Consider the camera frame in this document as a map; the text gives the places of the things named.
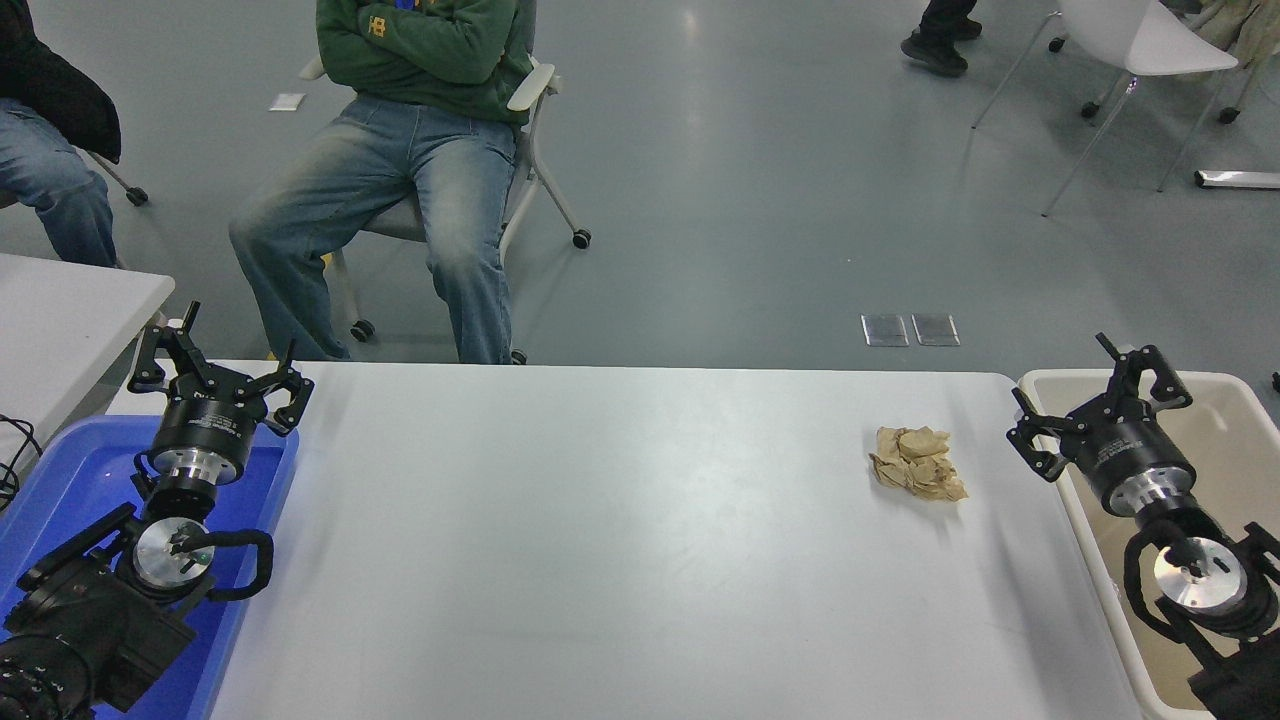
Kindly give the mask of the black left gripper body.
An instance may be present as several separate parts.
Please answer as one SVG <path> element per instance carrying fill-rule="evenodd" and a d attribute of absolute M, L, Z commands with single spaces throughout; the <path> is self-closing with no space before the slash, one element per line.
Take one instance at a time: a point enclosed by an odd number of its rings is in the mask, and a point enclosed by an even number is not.
<path fill-rule="evenodd" d="M 256 427 L 266 414 L 268 405 L 261 398 L 227 400 L 196 395 L 170 398 L 148 459 L 157 461 L 164 454 L 180 448 L 202 448 L 227 461 L 244 461 L 250 456 Z"/>

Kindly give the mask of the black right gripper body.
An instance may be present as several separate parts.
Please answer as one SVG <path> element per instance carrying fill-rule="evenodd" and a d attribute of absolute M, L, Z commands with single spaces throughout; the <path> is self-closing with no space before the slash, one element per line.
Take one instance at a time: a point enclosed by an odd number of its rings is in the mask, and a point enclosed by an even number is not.
<path fill-rule="evenodd" d="M 1158 501 L 1188 497 L 1197 479 L 1184 452 L 1149 418 L 1089 424 L 1066 438 L 1066 459 L 1106 512 L 1139 512 Z"/>

